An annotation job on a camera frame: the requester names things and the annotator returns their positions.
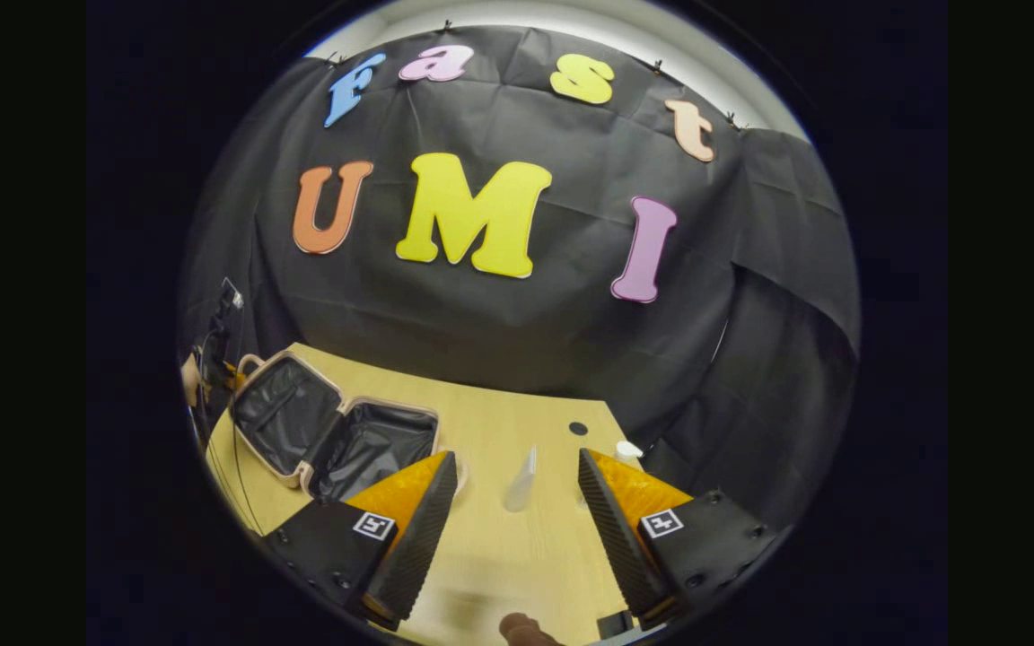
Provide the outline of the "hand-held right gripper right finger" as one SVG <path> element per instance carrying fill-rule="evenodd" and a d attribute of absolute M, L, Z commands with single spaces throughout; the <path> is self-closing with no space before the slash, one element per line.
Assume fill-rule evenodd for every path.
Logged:
<path fill-rule="evenodd" d="M 586 447 L 577 482 L 628 613 L 644 629 L 722 605 L 780 539 L 722 491 L 690 496 Z"/>

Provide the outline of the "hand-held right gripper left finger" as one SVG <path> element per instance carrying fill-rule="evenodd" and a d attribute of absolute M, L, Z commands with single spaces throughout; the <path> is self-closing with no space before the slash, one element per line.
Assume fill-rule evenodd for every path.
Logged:
<path fill-rule="evenodd" d="M 456 455 L 442 450 L 344 502 L 308 503 L 262 546 L 329 606 L 394 633 L 413 613 L 457 486 Z"/>

